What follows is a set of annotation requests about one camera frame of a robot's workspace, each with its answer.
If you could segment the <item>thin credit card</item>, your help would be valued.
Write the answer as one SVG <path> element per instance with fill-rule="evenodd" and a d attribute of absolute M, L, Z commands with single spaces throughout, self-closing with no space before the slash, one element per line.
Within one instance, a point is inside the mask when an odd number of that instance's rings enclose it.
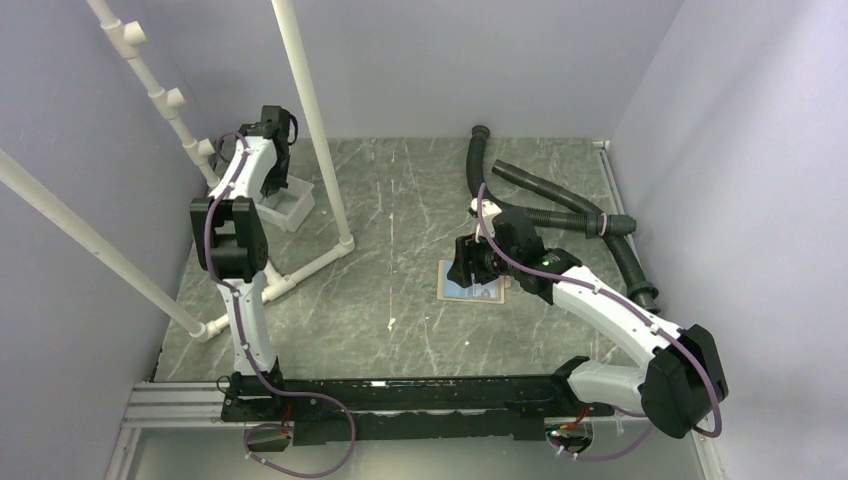
<path fill-rule="evenodd" d="M 481 300 L 500 301 L 502 297 L 502 282 L 492 281 L 486 284 L 473 284 L 471 297 Z"/>

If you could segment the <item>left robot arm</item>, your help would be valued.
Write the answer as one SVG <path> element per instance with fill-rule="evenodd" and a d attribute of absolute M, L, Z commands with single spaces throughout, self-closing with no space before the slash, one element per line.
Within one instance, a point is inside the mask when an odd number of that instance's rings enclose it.
<path fill-rule="evenodd" d="M 288 394 L 280 386 L 262 300 L 269 245 L 257 203 L 286 186 L 297 134 L 298 121 L 288 110 L 263 106 L 258 121 L 230 133 L 234 151 L 221 182 L 189 207 L 199 264 L 222 295 L 234 343 L 225 402 L 248 396 L 248 407 L 264 420 L 285 411 Z"/>

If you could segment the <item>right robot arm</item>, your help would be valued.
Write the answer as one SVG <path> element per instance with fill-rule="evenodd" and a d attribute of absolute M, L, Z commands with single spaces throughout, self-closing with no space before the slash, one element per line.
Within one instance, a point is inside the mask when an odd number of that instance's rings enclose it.
<path fill-rule="evenodd" d="M 470 288 L 510 277 L 526 293 L 587 322 L 634 363 L 575 360 L 551 388 L 557 411 L 574 415 L 600 403 L 646 418 L 673 438 L 691 431 L 721 434 L 721 404 L 729 387 L 708 330 L 683 328 L 638 306 L 574 255 L 545 247 L 523 214 L 488 200 L 472 201 L 469 213 L 474 231 L 456 239 L 448 280 Z"/>

